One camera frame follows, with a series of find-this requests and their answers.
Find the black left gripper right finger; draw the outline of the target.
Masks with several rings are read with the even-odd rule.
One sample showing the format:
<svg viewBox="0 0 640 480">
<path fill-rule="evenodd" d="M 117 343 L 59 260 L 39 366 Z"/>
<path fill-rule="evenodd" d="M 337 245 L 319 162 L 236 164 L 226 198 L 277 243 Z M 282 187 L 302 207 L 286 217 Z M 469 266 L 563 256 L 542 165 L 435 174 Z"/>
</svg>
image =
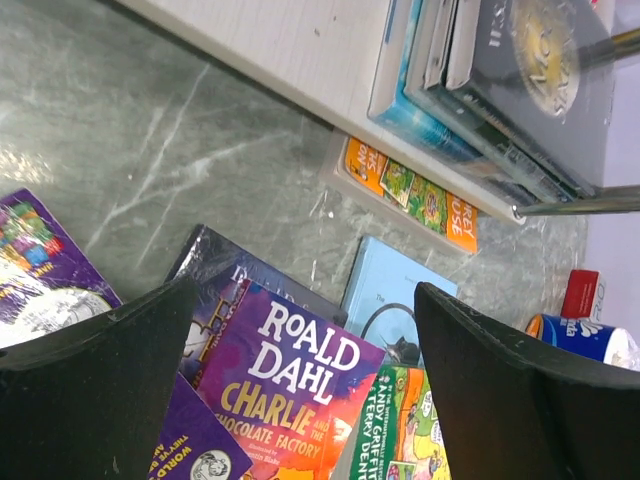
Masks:
<svg viewBox="0 0 640 480">
<path fill-rule="evenodd" d="M 435 285 L 414 294 L 455 479 L 636 479 L 639 375 L 543 343 Z"/>
</svg>

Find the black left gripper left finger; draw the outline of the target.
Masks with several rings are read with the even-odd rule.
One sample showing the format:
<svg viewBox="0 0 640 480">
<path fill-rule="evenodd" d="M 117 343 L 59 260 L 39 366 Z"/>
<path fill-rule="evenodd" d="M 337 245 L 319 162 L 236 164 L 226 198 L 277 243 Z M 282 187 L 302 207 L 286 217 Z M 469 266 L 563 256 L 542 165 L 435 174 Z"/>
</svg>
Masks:
<svg viewBox="0 0 640 480">
<path fill-rule="evenodd" d="M 2 478 L 145 478 L 196 300 L 182 277 L 2 349 Z"/>
</svg>

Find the green Treehouse book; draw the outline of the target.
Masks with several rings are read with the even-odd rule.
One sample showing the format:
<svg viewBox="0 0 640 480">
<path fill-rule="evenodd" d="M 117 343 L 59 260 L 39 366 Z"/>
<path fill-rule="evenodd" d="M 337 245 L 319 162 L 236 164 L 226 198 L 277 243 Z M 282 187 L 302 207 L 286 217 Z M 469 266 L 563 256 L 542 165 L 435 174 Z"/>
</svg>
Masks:
<svg viewBox="0 0 640 480">
<path fill-rule="evenodd" d="M 426 372 L 383 366 L 333 479 L 449 479 L 451 470 Z"/>
</svg>

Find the purple comic paperback book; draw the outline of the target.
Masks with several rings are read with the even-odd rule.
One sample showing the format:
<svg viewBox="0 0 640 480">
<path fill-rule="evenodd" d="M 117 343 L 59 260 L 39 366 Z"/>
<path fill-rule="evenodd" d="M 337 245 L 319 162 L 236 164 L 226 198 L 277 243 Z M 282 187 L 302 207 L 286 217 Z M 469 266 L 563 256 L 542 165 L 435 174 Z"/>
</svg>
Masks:
<svg viewBox="0 0 640 480">
<path fill-rule="evenodd" d="M 1 351 L 125 304 L 30 191 L 2 199 Z M 143 479 L 239 479 L 250 467 L 178 368 Z"/>
</svg>

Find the Roald Dahl Charlie book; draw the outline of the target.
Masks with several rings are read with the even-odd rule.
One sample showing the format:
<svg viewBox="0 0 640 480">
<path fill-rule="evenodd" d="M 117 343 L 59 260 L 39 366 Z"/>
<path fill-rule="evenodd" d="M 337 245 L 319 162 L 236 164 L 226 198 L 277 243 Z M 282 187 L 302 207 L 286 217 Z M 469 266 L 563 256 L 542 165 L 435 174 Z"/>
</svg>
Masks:
<svg viewBox="0 0 640 480">
<path fill-rule="evenodd" d="M 246 280 L 197 392 L 252 461 L 247 479 L 327 479 L 384 351 Z"/>
</svg>

